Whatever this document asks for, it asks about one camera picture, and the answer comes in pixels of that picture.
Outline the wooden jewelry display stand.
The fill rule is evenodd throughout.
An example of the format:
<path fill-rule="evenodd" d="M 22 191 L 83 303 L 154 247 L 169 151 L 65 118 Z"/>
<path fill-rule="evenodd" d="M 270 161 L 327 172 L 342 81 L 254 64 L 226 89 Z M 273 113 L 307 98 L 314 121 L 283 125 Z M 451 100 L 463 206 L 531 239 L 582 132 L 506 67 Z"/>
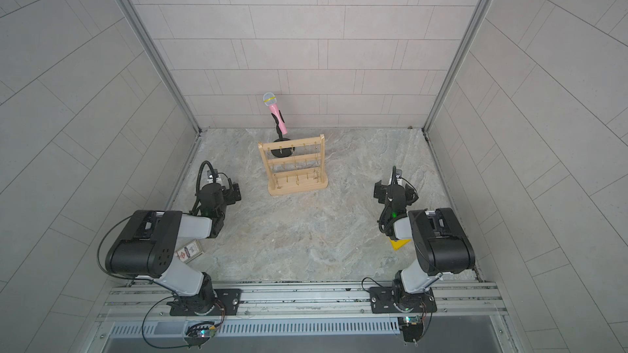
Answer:
<path fill-rule="evenodd" d="M 325 171 L 325 135 L 274 143 L 258 143 L 268 176 L 271 196 L 323 190 L 329 181 Z"/>

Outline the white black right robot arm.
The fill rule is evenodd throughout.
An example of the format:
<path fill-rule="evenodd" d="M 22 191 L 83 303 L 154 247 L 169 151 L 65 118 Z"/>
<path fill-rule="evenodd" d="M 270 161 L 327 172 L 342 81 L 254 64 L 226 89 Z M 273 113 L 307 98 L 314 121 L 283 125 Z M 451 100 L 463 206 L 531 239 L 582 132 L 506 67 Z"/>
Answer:
<path fill-rule="evenodd" d="M 431 311 L 426 302 L 431 287 L 444 274 L 459 274 L 475 267 L 475 251 L 454 211 L 408 210 L 419 199 L 418 191 L 392 169 L 389 183 L 378 181 L 374 197 L 384 206 L 378 227 L 392 241 L 410 240 L 415 261 L 395 274 L 387 293 L 399 312 Z"/>

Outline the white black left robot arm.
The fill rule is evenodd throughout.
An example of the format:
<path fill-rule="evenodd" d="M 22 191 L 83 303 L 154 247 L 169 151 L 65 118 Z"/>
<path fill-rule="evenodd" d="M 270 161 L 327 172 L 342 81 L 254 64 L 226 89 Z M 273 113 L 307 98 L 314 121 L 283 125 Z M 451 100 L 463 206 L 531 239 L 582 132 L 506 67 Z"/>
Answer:
<path fill-rule="evenodd" d="M 122 230 L 105 260 L 96 263 L 114 278 L 149 281 L 173 298 L 171 316 L 235 315 L 240 289 L 215 289 L 209 274 L 189 267 L 177 254 L 178 240 L 215 239 L 227 207 L 241 201 L 240 186 L 209 161 L 196 177 L 191 212 L 138 210 L 119 222 Z"/>

